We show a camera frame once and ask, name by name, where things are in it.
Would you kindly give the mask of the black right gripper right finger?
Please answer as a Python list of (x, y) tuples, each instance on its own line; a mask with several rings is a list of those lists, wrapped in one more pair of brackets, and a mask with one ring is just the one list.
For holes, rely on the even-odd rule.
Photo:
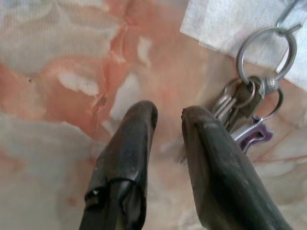
[(209, 230), (289, 230), (248, 157), (207, 109), (181, 115), (196, 212)]

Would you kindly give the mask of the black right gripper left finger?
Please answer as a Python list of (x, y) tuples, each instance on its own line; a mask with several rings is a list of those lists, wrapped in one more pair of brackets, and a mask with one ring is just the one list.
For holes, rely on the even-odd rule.
[(148, 163), (158, 110), (133, 104), (96, 160), (80, 223), (82, 230), (140, 230), (146, 219)]

